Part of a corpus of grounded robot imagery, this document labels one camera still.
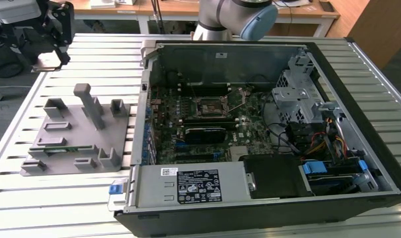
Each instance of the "blue latch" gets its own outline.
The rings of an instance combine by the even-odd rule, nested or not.
[[[312,173],[312,170],[309,169],[308,165],[303,165],[304,168],[304,172],[307,175],[309,175]]]
[[[325,163],[321,161],[309,161],[303,165],[303,168],[307,175],[328,172]]]
[[[364,161],[364,160],[360,160],[360,161],[359,161],[359,164],[360,164],[360,167],[361,167],[363,171],[367,171],[367,170],[368,170],[368,166],[367,166],[365,161]]]
[[[114,194],[123,194],[123,185],[122,184],[113,184],[110,186],[110,195]]]

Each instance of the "metal bracket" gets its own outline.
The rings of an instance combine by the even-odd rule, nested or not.
[[[288,102],[292,104],[292,102],[309,98],[304,88],[285,87],[273,88],[273,97],[280,108],[285,107]]]
[[[312,107],[312,111],[315,114],[313,119],[323,119],[321,111],[335,111],[337,109],[340,109],[337,102],[315,103]]]

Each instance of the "aluminum table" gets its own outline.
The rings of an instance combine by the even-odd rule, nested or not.
[[[78,34],[71,62],[59,72],[42,73],[0,142],[0,237],[130,238],[130,231],[107,209],[109,186],[129,176],[130,156],[117,173],[23,177],[20,165],[43,123],[43,105],[74,96],[76,83],[90,83],[101,103],[123,98],[131,104],[126,152],[133,149],[142,68],[141,43],[146,39],[189,40],[189,36]],[[367,117],[401,164],[401,95],[357,45],[344,39],[270,37],[265,41],[313,41],[341,77]],[[186,237],[401,238],[401,204],[372,210],[345,222],[256,229]]]

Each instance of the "gray floor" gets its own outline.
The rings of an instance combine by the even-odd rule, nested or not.
[[[102,30],[106,33],[138,33],[137,23],[125,21],[107,21]],[[99,32],[99,29],[89,28],[82,22],[76,24],[76,32]],[[392,81],[401,92],[401,50],[391,60],[383,70],[386,76]],[[0,86],[32,86],[39,74],[30,72],[11,79],[0,79]],[[0,139],[14,119],[18,109],[24,101],[30,88],[0,88],[4,94],[4,100],[0,102]]]

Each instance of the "barcode sticker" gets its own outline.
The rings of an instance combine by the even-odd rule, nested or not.
[[[180,168],[161,168],[161,176],[175,176]]]

